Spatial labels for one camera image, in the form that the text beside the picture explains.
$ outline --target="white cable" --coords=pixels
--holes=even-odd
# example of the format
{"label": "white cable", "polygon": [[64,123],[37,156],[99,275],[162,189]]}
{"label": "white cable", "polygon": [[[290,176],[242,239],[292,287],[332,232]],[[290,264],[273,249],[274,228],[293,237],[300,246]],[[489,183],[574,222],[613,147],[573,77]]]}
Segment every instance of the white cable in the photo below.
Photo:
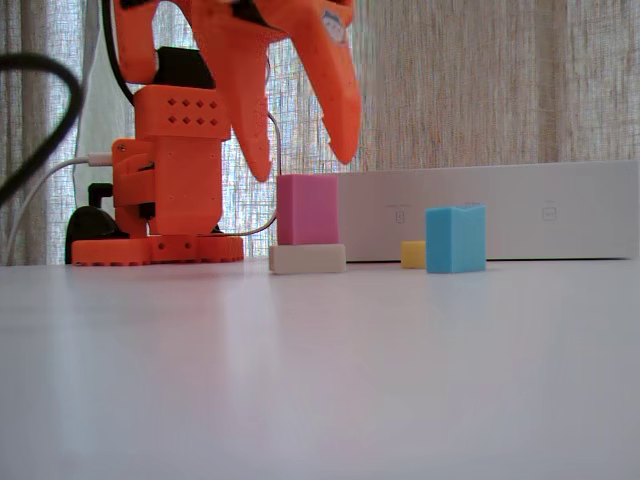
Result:
{"label": "white cable", "polygon": [[51,177],[54,173],[62,170],[63,168],[69,167],[71,165],[81,165],[83,163],[89,164],[92,167],[101,167],[111,165],[111,154],[108,153],[97,153],[97,154],[89,154],[87,157],[78,157],[73,160],[67,160],[65,162],[59,163],[51,167],[51,169],[45,173],[38,183],[31,189],[27,197],[24,199],[22,207],[18,212],[18,217],[16,221],[13,223],[13,228],[11,229],[11,233],[9,234],[9,239],[7,241],[7,251],[5,252],[4,265],[9,266],[13,261],[13,248],[16,243],[16,238],[18,237],[18,230],[20,229],[20,223],[22,223],[22,219],[27,209],[29,208],[29,204],[36,196],[38,191],[42,188],[45,182]]}
{"label": "white cable", "polygon": [[[271,112],[267,112],[267,115],[269,116],[269,120],[271,120],[271,122],[273,123],[273,126],[276,130],[276,149],[277,149],[277,153],[276,153],[276,163],[277,163],[277,170],[276,170],[276,174],[277,176],[282,175],[282,137],[280,136],[280,127],[278,126],[278,122],[276,120],[276,118],[271,114]],[[267,228],[269,228],[271,225],[273,225],[273,222],[276,221],[276,217],[278,215],[278,208],[276,206],[276,209],[273,211],[273,214],[271,215],[271,218],[269,219],[269,221],[267,223],[265,223],[264,225],[262,225],[261,227],[258,228],[254,228],[253,230],[249,230],[248,232],[239,232],[239,233],[216,233],[214,234],[215,237],[250,237],[251,235],[255,235],[256,233],[260,233],[265,231]]]}

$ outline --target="white block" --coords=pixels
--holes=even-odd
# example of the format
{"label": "white block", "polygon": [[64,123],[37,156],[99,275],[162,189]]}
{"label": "white block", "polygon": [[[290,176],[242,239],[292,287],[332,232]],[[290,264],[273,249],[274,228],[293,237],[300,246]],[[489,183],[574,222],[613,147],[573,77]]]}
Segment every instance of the white block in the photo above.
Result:
{"label": "white block", "polygon": [[269,248],[269,269],[279,275],[342,273],[347,269],[344,245],[274,245]]}

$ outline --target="curtain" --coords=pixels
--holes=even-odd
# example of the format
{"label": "curtain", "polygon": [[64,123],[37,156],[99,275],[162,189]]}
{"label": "curtain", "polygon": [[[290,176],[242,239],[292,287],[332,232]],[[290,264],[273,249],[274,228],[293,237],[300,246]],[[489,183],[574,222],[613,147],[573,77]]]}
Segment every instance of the curtain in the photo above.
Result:
{"label": "curtain", "polygon": [[[0,0],[6,51],[54,55],[86,74],[78,154],[110,150],[133,134],[132,109],[111,77],[97,2]],[[193,47],[178,9],[162,3],[156,44]],[[314,173],[637,158],[640,4],[629,0],[358,0],[350,29],[363,97],[360,149],[333,157],[321,110],[290,42],[269,51],[269,107],[283,133],[284,171]],[[35,147],[64,109],[64,87],[37,75],[3,75],[0,175]],[[273,129],[272,158],[275,159]],[[52,162],[74,156],[70,136]],[[256,227],[274,209],[273,179],[257,184],[232,140],[224,146],[226,231]],[[109,169],[78,167],[77,203]],[[0,212],[2,232],[20,198]],[[29,211],[20,263],[59,263],[73,177],[63,172]],[[270,229],[246,239],[266,254]]]}
{"label": "curtain", "polygon": [[[2,53],[47,54],[81,77],[84,0],[0,0]],[[4,73],[0,77],[0,179],[14,171],[55,128],[68,95],[58,79],[40,73]],[[50,158],[49,165],[74,156],[75,130]],[[26,189],[0,210],[0,255]],[[73,206],[70,172],[47,183],[28,210],[14,258],[16,263],[55,262],[64,251],[61,231]]]}

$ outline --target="white table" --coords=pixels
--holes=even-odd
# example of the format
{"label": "white table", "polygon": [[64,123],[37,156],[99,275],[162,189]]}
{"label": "white table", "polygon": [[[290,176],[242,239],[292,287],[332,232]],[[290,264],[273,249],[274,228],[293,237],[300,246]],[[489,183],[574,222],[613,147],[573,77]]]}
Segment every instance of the white table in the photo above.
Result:
{"label": "white table", "polygon": [[0,269],[0,479],[640,478],[640,264]]}

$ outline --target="white box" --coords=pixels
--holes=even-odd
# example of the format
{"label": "white box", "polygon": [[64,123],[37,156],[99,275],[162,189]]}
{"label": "white box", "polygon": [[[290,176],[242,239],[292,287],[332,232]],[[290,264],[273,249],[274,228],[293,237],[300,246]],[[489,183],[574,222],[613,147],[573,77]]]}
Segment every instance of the white box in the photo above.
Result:
{"label": "white box", "polygon": [[341,242],[347,261],[399,261],[424,240],[426,208],[487,206],[487,256],[633,258],[638,254],[638,162],[575,162],[344,173]]}

